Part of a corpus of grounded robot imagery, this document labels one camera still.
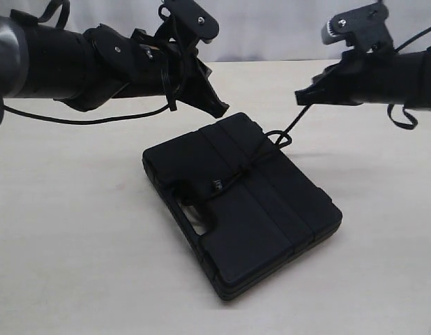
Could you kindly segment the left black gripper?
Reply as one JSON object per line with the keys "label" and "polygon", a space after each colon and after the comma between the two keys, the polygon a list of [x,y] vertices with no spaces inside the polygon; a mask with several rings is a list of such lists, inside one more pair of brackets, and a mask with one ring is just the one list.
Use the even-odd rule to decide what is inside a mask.
{"label": "left black gripper", "polygon": [[164,17],[151,36],[142,29],[131,39],[145,60],[135,64],[139,77],[131,84],[131,96],[165,96],[183,101],[212,117],[222,117],[229,105],[221,101],[209,82],[211,69],[198,58],[199,40],[175,17]]}

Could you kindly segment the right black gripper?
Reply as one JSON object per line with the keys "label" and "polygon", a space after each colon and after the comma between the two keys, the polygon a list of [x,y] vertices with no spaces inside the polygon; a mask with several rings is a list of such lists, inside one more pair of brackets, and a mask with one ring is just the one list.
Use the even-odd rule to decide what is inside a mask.
{"label": "right black gripper", "polygon": [[344,52],[336,64],[312,78],[309,87],[295,91],[298,105],[361,105],[393,103],[389,60]]}

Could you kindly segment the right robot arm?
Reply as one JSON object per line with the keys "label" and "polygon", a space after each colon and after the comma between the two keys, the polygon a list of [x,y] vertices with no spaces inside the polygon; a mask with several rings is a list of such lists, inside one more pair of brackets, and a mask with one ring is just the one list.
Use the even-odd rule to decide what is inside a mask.
{"label": "right robot arm", "polygon": [[431,46],[407,54],[343,52],[295,98],[301,106],[385,104],[393,124],[412,131],[418,120],[409,112],[431,112]]}

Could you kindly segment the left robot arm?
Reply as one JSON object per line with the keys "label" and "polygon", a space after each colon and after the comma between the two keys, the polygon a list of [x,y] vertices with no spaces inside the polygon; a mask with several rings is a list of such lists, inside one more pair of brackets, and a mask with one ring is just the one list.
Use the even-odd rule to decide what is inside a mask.
{"label": "left robot arm", "polygon": [[0,98],[48,98],[88,112],[120,98],[164,96],[168,110],[185,103],[215,118],[228,110],[214,91],[198,43],[210,43],[219,24],[194,1],[164,1],[162,24],[149,35],[123,36],[100,24],[66,29],[68,1],[51,1],[36,17],[0,15]]}

